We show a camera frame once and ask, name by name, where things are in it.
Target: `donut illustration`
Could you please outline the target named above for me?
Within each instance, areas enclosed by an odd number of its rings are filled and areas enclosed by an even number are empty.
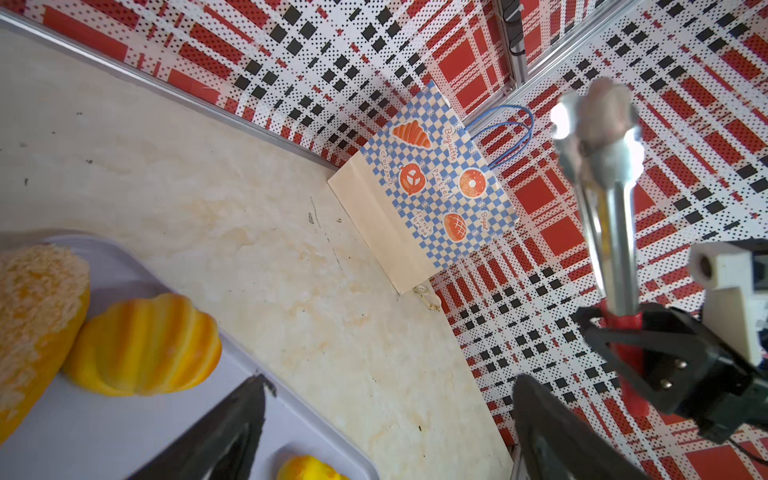
[[[445,214],[442,218],[445,232],[453,242],[461,242],[467,237],[467,223],[459,214]]]
[[[458,178],[458,188],[467,198],[481,197],[487,186],[488,182],[485,175],[477,168],[464,170],[461,177]]]
[[[430,148],[432,142],[418,121],[414,120],[409,124],[402,124],[392,129],[392,135],[414,147]]]
[[[427,184],[427,177],[418,164],[407,164],[400,169],[400,186],[408,195],[422,191]]]

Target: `croissant illustration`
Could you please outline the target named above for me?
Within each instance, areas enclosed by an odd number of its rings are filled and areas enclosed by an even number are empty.
[[[427,133],[424,132],[424,129],[416,120],[409,124],[403,124],[394,127],[392,129],[392,134],[407,144],[411,144],[416,147],[430,148],[432,146],[432,142],[429,141]]]

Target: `red tongs handle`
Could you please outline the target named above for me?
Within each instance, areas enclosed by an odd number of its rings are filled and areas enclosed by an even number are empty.
[[[605,318],[605,325],[612,329],[643,329],[643,314],[615,316],[609,312],[605,306],[605,300],[600,302],[600,310],[603,312]],[[643,375],[643,349],[638,346],[622,345],[620,343],[612,343],[611,351],[631,366],[641,376]],[[619,383],[621,385],[621,399],[624,400],[624,405],[627,407],[627,411],[632,416],[645,417],[649,413],[648,401],[641,397],[632,385],[625,379],[619,376]]]

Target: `yellow object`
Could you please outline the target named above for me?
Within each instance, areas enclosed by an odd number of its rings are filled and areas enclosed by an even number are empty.
[[[202,383],[220,357],[214,319],[185,296],[164,293],[116,303],[86,323],[63,371],[92,392],[149,396]]]
[[[88,262],[35,245],[0,254],[0,444],[67,357],[90,301]]]
[[[315,457],[294,457],[277,472],[277,480],[349,480]]]

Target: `black cable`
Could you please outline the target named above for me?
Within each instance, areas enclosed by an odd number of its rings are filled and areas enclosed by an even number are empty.
[[[736,447],[739,450],[739,452],[742,452],[744,455],[751,458],[755,462],[768,467],[768,460],[758,457],[757,455],[753,454],[749,450],[745,449],[743,446],[736,443],[733,439],[728,439],[728,442],[734,447]]]

